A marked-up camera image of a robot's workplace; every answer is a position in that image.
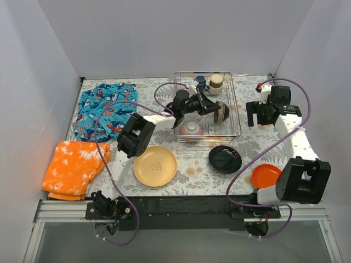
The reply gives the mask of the brown rimmed cream bowl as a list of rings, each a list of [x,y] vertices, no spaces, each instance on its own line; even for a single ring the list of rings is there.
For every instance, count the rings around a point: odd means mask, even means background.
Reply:
[[[216,101],[216,104],[219,106],[219,109],[214,112],[214,122],[215,124],[220,124],[225,122],[230,115],[229,107],[222,101]]]

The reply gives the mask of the dark blue mug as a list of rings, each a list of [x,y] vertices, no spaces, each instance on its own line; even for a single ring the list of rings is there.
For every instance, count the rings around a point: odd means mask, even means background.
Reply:
[[[197,93],[199,92],[207,92],[209,90],[209,86],[207,85],[206,78],[203,75],[196,76],[194,79],[198,81]]]

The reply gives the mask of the floral patterned bowl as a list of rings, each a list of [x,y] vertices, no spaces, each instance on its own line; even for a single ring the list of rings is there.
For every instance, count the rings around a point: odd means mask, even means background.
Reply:
[[[197,121],[186,121],[180,126],[180,135],[203,135],[203,127]]]

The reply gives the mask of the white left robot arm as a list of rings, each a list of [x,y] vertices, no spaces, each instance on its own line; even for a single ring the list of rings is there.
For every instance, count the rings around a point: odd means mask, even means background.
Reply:
[[[104,218],[111,219],[117,213],[115,199],[125,195],[118,188],[134,160],[147,149],[153,133],[161,130],[171,130],[181,124],[184,115],[197,112],[204,116],[212,112],[218,114],[222,110],[219,102],[213,102],[202,92],[194,91],[193,95],[185,89],[176,92],[172,102],[164,107],[164,111],[156,112],[152,116],[142,116],[134,113],[130,116],[124,128],[117,137],[117,167],[111,171],[104,157],[102,161],[107,170],[112,187],[103,186],[101,190],[92,193],[95,210]]]

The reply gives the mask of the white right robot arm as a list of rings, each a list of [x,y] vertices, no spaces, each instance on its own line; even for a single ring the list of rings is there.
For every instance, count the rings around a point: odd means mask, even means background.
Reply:
[[[260,218],[268,205],[284,202],[318,204],[331,174],[329,162],[313,151],[302,124],[298,106],[291,105],[290,87],[265,84],[258,87],[259,100],[246,104],[248,125],[256,118],[260,125],[274,125],[283,139],[287,164],[276,183],[257,190],[257,199],[248,204],[249,213]]]

